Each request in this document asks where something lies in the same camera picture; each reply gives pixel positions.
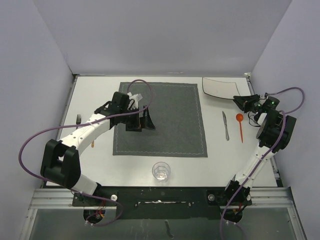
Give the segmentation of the black metal fork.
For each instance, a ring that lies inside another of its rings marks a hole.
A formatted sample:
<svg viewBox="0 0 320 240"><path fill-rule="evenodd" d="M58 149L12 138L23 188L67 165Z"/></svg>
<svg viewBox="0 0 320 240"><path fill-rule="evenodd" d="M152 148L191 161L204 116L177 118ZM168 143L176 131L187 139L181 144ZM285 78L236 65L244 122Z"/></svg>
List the black metal fork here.
<svg viewBox="0 0 320 240"><path fill-rule="evenodd" d="M82 117L80 114L77 114L75 124L80 125L81 123L82 123Z"/></svg>

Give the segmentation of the silver table knife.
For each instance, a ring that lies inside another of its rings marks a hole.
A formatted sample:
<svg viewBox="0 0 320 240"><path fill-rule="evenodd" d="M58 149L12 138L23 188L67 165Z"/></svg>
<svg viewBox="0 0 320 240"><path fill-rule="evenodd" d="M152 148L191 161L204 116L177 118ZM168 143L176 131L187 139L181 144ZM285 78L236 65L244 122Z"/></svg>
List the silver table knife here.
<svg viewBox="0 0 320 240"><path fill-rule="evenodd" d="M228 132L228 124L227 124L227 117L226 117L226 114L224 111L222 111L222 118L223 118L223 123L224 123L224 129L225 129L225 139L227 141L230 140L230 137L229 137L229 132Z"/></svg>

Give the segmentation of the aluminium frame rail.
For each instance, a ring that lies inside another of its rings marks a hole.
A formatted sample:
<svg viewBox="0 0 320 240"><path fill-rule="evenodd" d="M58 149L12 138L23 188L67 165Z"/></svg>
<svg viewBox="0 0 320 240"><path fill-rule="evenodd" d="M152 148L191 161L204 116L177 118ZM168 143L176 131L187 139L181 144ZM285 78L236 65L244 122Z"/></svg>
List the aluminium frame rail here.
<svg viewBox="0 0 320 240"><path fill-rule="evenodd" d="M117 198L123 206L131 204L212 205L223 195L223 187L103 187L107 199ZM293 204L291 190L283 187L254 187L250 190L249 207L287 207ZM99 199L84 197L62 188L39 188L33 193L30 209L88 209L100 207Z"/></svg>

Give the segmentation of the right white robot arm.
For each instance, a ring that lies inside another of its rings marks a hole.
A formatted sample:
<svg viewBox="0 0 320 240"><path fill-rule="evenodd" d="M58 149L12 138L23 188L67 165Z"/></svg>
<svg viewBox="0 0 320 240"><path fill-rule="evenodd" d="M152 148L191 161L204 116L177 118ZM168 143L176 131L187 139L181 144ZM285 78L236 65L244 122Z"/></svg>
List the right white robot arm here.
<svg viewBox="0 0 320 240"><path fill-rule="evenodd" d="M297 119L277 110L280 101L267 96L263 103L259 95L234 96L233 102L244 113L253 113L259 125L257 147L246 165L230 180L222 192L223 200L230 205L249 199L250 190L266 162L289 144Z"/></svg>

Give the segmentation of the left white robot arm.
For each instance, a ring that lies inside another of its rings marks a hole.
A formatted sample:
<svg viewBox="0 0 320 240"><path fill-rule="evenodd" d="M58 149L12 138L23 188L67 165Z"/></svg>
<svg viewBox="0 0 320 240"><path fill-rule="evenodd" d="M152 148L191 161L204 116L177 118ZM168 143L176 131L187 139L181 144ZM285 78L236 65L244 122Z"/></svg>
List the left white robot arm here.
<svg viewBox="0 0 320 240"><path fill-rule="evenodd" d="M101 185L81 172L80 156L100 135L118 124L128 132L155 130L149 110L139 113L141 94L116 91L112 100L97 108L86 122L60 140L50 140L45 145L40 174L47 181L66 189L84 193L84 200L95 206L100 203Z"/></svg>

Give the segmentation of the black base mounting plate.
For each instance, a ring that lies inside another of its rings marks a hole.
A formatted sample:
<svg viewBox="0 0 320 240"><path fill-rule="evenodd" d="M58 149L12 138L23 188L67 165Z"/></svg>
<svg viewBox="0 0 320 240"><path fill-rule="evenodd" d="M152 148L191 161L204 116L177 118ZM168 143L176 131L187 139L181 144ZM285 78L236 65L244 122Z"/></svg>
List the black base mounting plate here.
<svg viewBox="0 0 320 240"><path fill-rule="evenodd" d="M219 220L229 201L224 187L124 187L103 186L97 194L103 201L76 193L72 206L85 207L85 217L101 219L88 208L101 207L104 214L108 207L115 207L122 220L183 220L206 218Z"/></svg>

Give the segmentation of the white rectangular plate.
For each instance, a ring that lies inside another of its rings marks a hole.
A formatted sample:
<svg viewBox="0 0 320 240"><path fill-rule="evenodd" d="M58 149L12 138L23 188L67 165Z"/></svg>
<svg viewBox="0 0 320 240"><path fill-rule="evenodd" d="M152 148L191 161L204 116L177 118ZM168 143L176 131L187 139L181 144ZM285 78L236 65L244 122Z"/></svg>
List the white rectangular plate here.
<svg viewBox="0 0 320 240"><path fill-rule="evenodd" d="M240 96L237 83L230 77L203 77L202 90L211 97L232 100L234 96Z"/></svg>

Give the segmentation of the clear drinking glass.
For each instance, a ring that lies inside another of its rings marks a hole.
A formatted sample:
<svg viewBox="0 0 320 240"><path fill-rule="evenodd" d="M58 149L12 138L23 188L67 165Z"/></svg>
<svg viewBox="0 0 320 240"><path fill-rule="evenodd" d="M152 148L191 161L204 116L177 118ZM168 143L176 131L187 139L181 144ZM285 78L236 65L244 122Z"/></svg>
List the clear drinking glass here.
<svg viewBox="0 0 320 240"><path fill-rule="evenodd" d="M171 175L171 167L166 162L157 162L152 167L152 175L160 183L165 183Z"/></svg>

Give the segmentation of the orange plastic spoon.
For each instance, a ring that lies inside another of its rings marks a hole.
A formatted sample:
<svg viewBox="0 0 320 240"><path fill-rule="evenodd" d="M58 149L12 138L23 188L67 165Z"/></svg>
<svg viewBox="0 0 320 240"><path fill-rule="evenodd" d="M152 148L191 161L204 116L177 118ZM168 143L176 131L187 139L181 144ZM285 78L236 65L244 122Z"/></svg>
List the orange plastic spoon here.
<svg viewBox="0 0 320 240"><path fill-rule="evenodd" d="M241 139L241 142L243 143L243 142L244 142L244 138L243 138L242 121L244 120L244 116L243 116L241 113L238 113L238 114L236 115L236 120L237 120L238 123L239 123L240 139Z"/></svg>

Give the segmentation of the grey cloth placemat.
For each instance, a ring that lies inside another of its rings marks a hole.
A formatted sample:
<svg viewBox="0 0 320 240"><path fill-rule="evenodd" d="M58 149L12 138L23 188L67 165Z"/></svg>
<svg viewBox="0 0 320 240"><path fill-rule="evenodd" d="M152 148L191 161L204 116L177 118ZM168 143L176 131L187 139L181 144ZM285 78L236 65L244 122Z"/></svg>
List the grey cloth placemat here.
<svg viewBox="0 0 320 240"><path fill-rule="evenodd" d="M113 155L206 158L206 135L199 90L195 83L142 82L129 86L121 82L119 91L141 94L140 108L149 105L154 130L127 131L114 127Z"/></svg>

